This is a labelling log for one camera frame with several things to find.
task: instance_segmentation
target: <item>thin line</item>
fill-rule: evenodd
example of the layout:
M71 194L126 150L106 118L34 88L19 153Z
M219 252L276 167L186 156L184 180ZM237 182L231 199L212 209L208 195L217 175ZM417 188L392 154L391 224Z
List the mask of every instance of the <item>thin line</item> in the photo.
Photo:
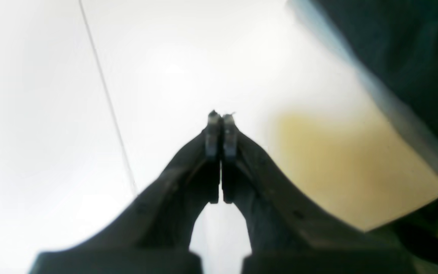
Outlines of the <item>thin line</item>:
M79 0L79 6L80 6L80 12L82 13L82 18L84 19L84 24L86 26L87 35L89 36L89 41L90 41L90 45L92 47L92 52L94 53L94 59L97 63L97 69L99 70L99 77L101 78L101 83L104 87L104 93L106 94L106 100L108 101L109 111L111 112L111 116L113 117L114 129L116 130L116 133L118 135L119 144L121 146L121 150L123 153L123 158L124 158L125 165L126 165L125 168L126 168L127 176L128 176L129 181L130 181L130 185L131 185L133 194L136 195L137 190L136 190L136 184L134 181L133 173L131 170L131 165L129 164L129 158L128 158L128 155L126 153L125 144L123 142L123 137L121 135L121 131L119 129L118 119L117 119L116 113L114 111L113 103L111 101L111 96L109 95L108 85L106 84L106 79L104 78L104 73L102 71L101 62L99 61L99 56L97 55L96 46L94 43L94 39L92 38L92 33L90 32L89 23L87 22L87 16L86 16L86 13L84 11L84 5L82 5L82 0Z

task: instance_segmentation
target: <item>clip jaw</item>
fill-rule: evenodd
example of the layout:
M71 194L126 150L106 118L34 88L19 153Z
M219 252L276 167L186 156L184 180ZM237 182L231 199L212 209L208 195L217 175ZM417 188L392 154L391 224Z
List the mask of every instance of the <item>clip jaw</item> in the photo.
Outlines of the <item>clip jaw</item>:
M188 251L207 203L245 217L252 255L242 273L413 274L407 256L332 217L297 189L232 115L209 114L160 177L108 227L67 251L41 253L32 274L202 273Z

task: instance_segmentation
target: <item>dark fabric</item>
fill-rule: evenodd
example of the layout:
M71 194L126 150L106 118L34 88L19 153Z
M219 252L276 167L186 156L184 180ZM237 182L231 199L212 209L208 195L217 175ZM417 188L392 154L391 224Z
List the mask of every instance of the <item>dark fabric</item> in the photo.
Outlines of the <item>dark fabric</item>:
M438 0L312 0L438 137Z

